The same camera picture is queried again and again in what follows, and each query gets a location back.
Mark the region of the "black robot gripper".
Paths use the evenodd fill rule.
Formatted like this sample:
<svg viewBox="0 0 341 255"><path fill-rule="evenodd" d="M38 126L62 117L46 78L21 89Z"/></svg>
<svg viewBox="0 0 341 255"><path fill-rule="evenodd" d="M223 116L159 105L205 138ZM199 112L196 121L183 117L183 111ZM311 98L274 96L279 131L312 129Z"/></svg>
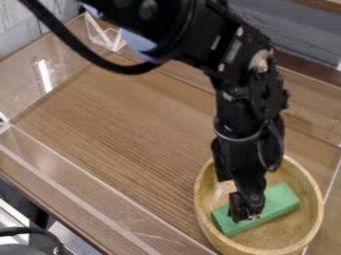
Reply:
<svg viewBox="0 0 341 255"><path fill-rule="evenodd" d="M283 123L263 123L251 134L238 135L220 123L213 124L209 148L219 182L234 181L228 194L227 216L234 223L258 217L264 207L264 174L283 158Z"/></svg>

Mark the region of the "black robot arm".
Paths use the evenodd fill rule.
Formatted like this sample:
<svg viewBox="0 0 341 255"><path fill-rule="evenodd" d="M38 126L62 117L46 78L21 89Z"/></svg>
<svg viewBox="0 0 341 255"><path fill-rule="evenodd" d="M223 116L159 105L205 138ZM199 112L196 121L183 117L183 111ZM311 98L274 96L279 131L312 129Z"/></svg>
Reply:
<svg viewBox="0 0 341 255"><path fill-rule="evenodd" d="M215 94L211 142L215 176L232 181L227 216L256 217L264 207L264 174L283 159L288 92L270 39L228 9L227 0L80 0L123 28L147 61L177 60L208 77Z"/></svg>

